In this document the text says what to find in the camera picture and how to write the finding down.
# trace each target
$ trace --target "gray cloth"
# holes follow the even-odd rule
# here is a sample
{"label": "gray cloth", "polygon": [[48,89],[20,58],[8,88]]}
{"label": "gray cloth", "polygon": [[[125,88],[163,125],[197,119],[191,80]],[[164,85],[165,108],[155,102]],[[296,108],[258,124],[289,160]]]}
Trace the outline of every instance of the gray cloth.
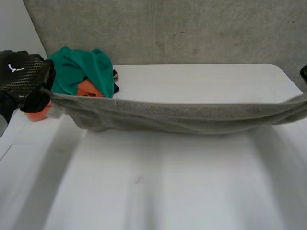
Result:
{"label": "gray cloth", "polygon": [[283,103],[178,104],[51,94],[78,127],[92,131],[157,130],[226,134],[307,116],[307,93]]}

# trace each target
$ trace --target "crumpled green fabric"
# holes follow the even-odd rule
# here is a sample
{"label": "crumpled green fabric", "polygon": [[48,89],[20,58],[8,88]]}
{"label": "crumpled green fabric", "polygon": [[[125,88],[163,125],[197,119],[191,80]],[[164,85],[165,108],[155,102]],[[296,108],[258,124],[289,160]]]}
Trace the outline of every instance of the crumpled green fabric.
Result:
{"label": "crumpled green fabric", "polygon": [[113,97],[113,66],[103,51],[94,49],[88,52],[63,47],[48,59],[53,61],[56,70],[53,92],[76,95],[78,84],[87,77],[105,97]]}

